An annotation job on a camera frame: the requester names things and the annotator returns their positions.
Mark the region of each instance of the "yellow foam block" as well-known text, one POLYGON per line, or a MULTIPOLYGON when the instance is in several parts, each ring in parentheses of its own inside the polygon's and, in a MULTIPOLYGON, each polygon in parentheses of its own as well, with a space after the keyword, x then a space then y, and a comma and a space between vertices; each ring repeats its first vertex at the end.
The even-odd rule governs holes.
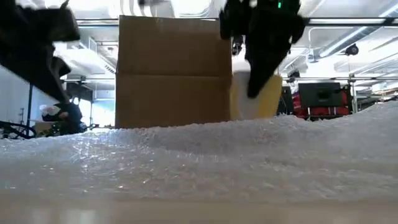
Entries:
POLYGON ((246 95, 249 72, 235 72, 231 85, 231 119, 260 119, 275 116, 282 93, 282 77, 274 75, 256 99, 246 95))

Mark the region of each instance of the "cardboard box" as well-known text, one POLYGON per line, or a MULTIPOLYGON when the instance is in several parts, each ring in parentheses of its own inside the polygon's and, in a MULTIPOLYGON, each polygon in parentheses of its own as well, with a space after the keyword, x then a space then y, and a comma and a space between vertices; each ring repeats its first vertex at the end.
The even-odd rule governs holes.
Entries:
POLYGON ((228 121, 231 78, 217 21, 120 17, 116 128, 228 121))
POLYGON ((35 121, 35 131, 37 134, 51 129, 55 122, 35 121))

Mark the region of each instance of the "metal frame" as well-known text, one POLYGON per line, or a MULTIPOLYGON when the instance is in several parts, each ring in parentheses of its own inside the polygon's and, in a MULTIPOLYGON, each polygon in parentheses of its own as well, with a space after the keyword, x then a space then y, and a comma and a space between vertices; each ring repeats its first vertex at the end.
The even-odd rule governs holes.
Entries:
MULTIPOLYGON (((190 19, 218 20, 216 17, 201 17, 190 19)), ((119 19, 77 19, 79 28, 119 27, 119 19)), ((305 25, 310 27, 398 27, 395 17, 311 17, 305 19, 305 25)))
MULTIPOLYGON (((191 19, 218 20, 217 17, 197 17, 191 19)), ((99 27, 119 27, 119 19, 77 19, 79 28, 95 29, 99 27)), ((398 18, 395 17, 309 17, 305 18, 305 25, 310 27, 398 27, 398 18)), ((283 78, 285 81, 310 81, 310 80, 331 80, 331 81, 347 81, 353 92, 353 111, 358 111, 356 103, 357 98, 355 91, 355 81, 358 80, 398 80, 398 77, 308 77, 308 78, 283 78)), ((65 80, 66 82, 77 82, 79 80, 65 80)), ((114 79, 99 78, 89 79, 85 82, 114 82, 114 79)))
MULTIPOLYGON (((282 78, 283 81, 320 81, 320 80, 329 80, 329 81, 347 81, 347 83, 351 87, 351 91, 353 95, 351 96, 353 101, 353 112, 358 112, 358 98, 382 98, 385 96, 357 96, 355 90, 355 82, 356 81, 371 81, 371 80, 398 80, 398 77, 333 77, 333 78, 326 78, 326 77, 303 77, 303 78, 282 78)), ((88 78, 84 81, 77 80, 77 79, 66 79, 65 82, 82 82, 82 83, 96 83, 96 82, 115 82, 114 78, 88 78)))
MULTIPOLYGON (((33 85, 29 84, 29 96, 27 102, 27 119, 26 119, 26 126, 30 127, 30 117, 32 113, 32 96, 33 96, 33 85)), ((26 129, 26 135, 29 135, 29 129, 26 129)))

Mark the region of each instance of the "ceiling duct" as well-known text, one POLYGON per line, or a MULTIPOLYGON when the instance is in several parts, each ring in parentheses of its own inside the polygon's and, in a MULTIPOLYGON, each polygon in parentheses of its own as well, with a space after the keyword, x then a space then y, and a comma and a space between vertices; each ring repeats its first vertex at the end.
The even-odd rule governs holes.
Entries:
POLYGON ((108 65, 105 65, 105 69, 106 69, 108 72, 112 73, 113 75, 116 74, 115 69, 113 69, 112 67, 110 67, 110 66, 108 66, 108 65))
MULTIPOLYGON (((398 3, 395 2, 392 7, 384 11, 379 17, 398 17, 398 3)), ((320 49, 315 49, 312 58, 317 61, 320 58, 329 57, 335 53, 341 52, 350 45, 355 44, 357 41, 367 37, 369 34, 379 30, 382 27, 357 27, 353 28, 349 33, 342 35, 332 43, 320 49)))

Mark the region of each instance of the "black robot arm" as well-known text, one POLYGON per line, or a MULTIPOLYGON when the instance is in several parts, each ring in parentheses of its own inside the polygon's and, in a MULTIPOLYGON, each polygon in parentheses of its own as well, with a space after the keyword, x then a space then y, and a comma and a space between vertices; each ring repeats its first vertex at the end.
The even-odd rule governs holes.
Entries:
POLYGON ((245 36, 245 59, 251 66, 248 97, 257 97, 291 45, 303 36, 305 21, 299 9, 299 0, 257 0, 254 7, 249 0, 227 0, 220 11, 221 38, 245 36))
POLYGON ((0 1, 0 64, 59 101, 67 100, 60 77, 70 68, 53 56, 52 43, 80 39, 67 3, 60 9, 31 9, 0 1))

